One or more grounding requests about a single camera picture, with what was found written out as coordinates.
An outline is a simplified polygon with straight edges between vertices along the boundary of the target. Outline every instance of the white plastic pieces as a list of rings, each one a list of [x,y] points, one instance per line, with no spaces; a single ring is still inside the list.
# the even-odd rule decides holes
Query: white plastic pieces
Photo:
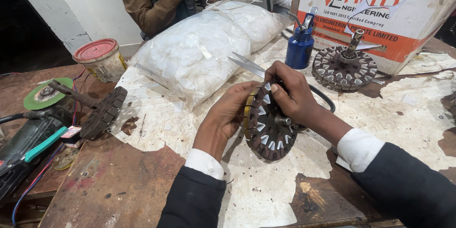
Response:
[[[290,23],[283,15],[242,2],[227,1],[217,10],[211,6],[146,42],[128,62],[185,98],[189,109],[237,71],[227,56],[236,52],[250,57]]]

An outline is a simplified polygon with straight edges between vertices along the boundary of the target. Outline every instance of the blue oil can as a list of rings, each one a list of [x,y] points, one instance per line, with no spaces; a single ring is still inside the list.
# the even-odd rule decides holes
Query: blue oil can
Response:
[[[301,24],[298,17],[288,12],[288,15],[296,20],[298,27],[294,30],[293,36],[288,39],[285,64],[294,69],[304,69],[309,66],[314,39],[312,38],[313,20],[318,8],[312,7],[311,11],[304,17]]]

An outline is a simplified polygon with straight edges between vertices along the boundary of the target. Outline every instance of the scissors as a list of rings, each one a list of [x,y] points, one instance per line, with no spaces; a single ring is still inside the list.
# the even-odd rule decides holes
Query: scissors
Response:
[[[254,73],[255,75],[261,77],[261,78],[265,78],[265,72],[266,70],[262,67],[260,67],[259,65],[255,64],[255,62],[249,60],[248,58],[240,55],[240,54],[237,54],[235,52],[233,52],[233,54],[235,56],[237,56],[239,60],[233,58],[233,57],[230,57],[228,56],[228,58],[233,61],[234,63],[236,63],[237,65],[243,67],[244,69]],[[334,113],[334,111],[336,110],[336,105],[334,105],[333,101],[331,101],[331,99],[326,96],[324,93],[322,93],[320,90],[318,90],[315,86],[313,85],[309,85],[309,87],[311,88],[311,91],[313,91],[316,95],[318,95],[320,98],[322,98],[326,103],[328,103],[329,107],[331,108],[330,111],[332,113]]]

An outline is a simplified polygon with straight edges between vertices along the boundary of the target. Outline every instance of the red lid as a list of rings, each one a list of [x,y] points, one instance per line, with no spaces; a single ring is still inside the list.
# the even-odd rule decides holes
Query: red lid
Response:
[[[73,54],[74,60],[91,60],[101,57],[117,45],[117,41],[111,38],[100,39],[81,46]]]

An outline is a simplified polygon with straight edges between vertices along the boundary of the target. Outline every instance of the white wall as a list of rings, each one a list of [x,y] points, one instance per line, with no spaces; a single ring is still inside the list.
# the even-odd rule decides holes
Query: white wall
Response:
[[[142,42],[139,35],[140,28],[125,11],[122,0],[29,0],[29,2],[70,53],[90,41],[102,38],[114,38],[120,45]]]
[[[29,2],[71,53],[91,41],[65,0]]]
[[[119,44],[142,41],[140,28],[122,0],[65,0],[92,40],[114,38]]]

